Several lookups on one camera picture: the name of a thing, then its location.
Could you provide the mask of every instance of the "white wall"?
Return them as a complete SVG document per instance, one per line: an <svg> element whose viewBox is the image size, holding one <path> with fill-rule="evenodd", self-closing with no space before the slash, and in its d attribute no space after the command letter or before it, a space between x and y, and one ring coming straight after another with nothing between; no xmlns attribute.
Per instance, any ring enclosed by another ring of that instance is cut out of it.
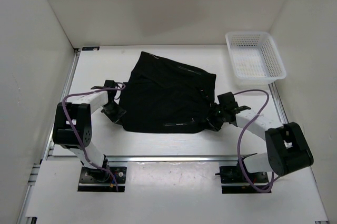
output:
<svg viewBox="0 0 337 224"><path fill-rule="evenodd" d="M271 30L287 77L277 83L300 123L326 213L337 223L337 0L288 0Z"/></svg>
<svg viewBox="0 0 337 224"><path fill-rule="evenodd" d="M73 59L47 0L0 0L0 223L15 223Z"/></svg>
<svg viewBox="0 0 337 224"><path fill-rule="evenodd" d="M49 0L74 47L224 44L269 30L285 0Z"/></svg>

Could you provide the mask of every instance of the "white table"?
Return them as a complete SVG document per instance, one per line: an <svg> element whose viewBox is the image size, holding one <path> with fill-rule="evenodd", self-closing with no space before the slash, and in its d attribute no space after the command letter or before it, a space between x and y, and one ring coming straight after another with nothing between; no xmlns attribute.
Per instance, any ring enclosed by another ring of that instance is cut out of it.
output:
<svg viewBox="0 0 337 224"><path fill-rule="evenodd" d="M70 93L88 91L113 79L125 82L140 52L167 57L217 74L215 94L239 89L225 45L113 46L81 52ZM261 94L238 95L240 105L257 111ZM272 100L264 114L278 120ZM236 155L240 130L224 125L220 132L138 134L111 123L99 111L92 116L92 141L109 156ZM265 142L247 132L243 153L265 152ZM42 162L26 215L45 223L312 223L327 220L311 169L279 179L271 194L223 195L217 162L151 162L127 164L124 193L77 192L81 165L72 153L55 146L56 160Z"/></svg>

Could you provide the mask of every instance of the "laundry basket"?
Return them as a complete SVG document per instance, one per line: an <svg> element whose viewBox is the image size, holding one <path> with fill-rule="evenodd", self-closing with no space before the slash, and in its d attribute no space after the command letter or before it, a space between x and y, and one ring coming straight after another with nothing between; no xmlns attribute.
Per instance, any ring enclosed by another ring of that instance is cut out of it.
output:
<svg viewBox="0 0 337 224"><path fill-rule="evenodd" d="M229 32L227 47L241 88L265 87L286 72L272 36L267 32Z"/></svg>

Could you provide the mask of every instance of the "black cloth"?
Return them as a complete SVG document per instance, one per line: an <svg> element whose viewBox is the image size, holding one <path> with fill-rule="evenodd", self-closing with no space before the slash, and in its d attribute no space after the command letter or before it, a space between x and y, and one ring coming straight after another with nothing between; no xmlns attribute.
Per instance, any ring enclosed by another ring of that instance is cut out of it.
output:
<svg viewBox="0 0 337 224"><path fill-rule="evenodd" d="M119 105L125 130L142 133L197 133L214 103L215 74L142 52Z"/></svg>

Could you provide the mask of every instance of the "cable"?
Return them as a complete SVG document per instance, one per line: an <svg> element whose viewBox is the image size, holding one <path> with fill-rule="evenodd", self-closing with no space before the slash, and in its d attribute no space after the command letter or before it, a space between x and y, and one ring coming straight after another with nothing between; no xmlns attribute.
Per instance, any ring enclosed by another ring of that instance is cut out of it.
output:
<svg viewBox="0 0 337 224"><path fill-rule="evenodd" d="M241 141L242 141L242 137L243 137L243 134L245 133L245 131L248 129L248 127L250 126L250 124L252 124L260 115L260 113L262 112L262 110L266 107L266 105L268 104L268 101L269 101L269 94L264 91L264 90L260 90L260 89L250 89L250 90L245 90L245 91L240 91L238 93L235 93L234 95L237 95L237 94L242 94L242 93L247 93L249 91L261 91L263 93L266 94L267 96L267 99L265 101L265 103L263 104L263 106L260 108L260 110L257 112L256 116L251 119L247 124L246 126L244 126L242 128L242 131L239 135L239 140L237 141L237 156L238 156L238 161L239 161L239 166L242 170L242 174L243 176L245 177L245 179L247 180L248 184L250 184L251 187L253 187L257 192L260 192L260 193L268 193L272 190L272 187L274 185L274 182L276 180L279 179L279 177L277 178L274 178L275 177L275 173L272 172L272 178L271 178L271 181L268 183L268 185L266 185L265 187L263 187L262 189L260 189L259 187L257 187L256 185L254 185L254 183L250 180L247 172L245 171L244 169L244 166L243 166L243 161L242 161L242 156L241 156Z"/></svg>
<svg viewBox="0 0 337 224"><path fill-rule="evenodd" d="M84 144L83 144L83 141L81 140L81 137L80 135L78 134L77 130L76 130L76 127L74 126L73 122L72 122L72 119L70 118L70 115L67 111L67 108L65 106L65 103L67 101L68 98L70 97L74 97L74 96L83 96L83 95L89 95L89 94L94 94L94 93L100 93L102 91L113 91L113 90L116 90L116 91L122 91L124 88L125 88L125 85L123 83L118 83L117 84L121 84L122 87L121 88L104 88L104 89L98 89L98 90L94 90L94 91L88 91L86 93L80 93L80 94L69 94L67 96L65 96L63 99L62 99L62 108L63 108L63 111L64 111L64 114L65 114L65 117L67 118L68 122L69 122L69 125L70 127L72 128L72 130L74 131L74 134L77 138L77 141L78 143L80 144L80 147L83 151L83 154L84 154L84 158L85 160L90 164L92 165L93 167L95 167L96 169L99 169L99 170L102 170L102 171L105 171L107 173L110 174L110 176L112 177L113 181L115 182L115 185L116 185L116 191L118 191L118 184L117 184L117 180L115 178L115 176L113 175L113 173L108 170L108 169L105 169L103 167L100 167L98 166L97 164L93 163L90 161L88 155L87 155L87 152L85 150L85 147L84 147Z"/></svg>

